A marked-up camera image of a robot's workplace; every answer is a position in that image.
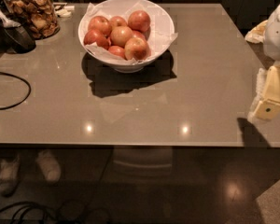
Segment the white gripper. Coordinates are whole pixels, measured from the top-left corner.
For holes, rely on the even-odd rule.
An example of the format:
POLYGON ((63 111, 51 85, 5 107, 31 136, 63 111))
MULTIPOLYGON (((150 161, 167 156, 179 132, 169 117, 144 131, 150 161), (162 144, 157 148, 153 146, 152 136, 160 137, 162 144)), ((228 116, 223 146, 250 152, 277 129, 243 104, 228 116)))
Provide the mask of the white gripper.
POLYGON ((280 4, 270 15, 263 41, 264 54, 275 62, 257 74, 256 96, 247 116, 249 122, 264 122, 280 113, 280 4))

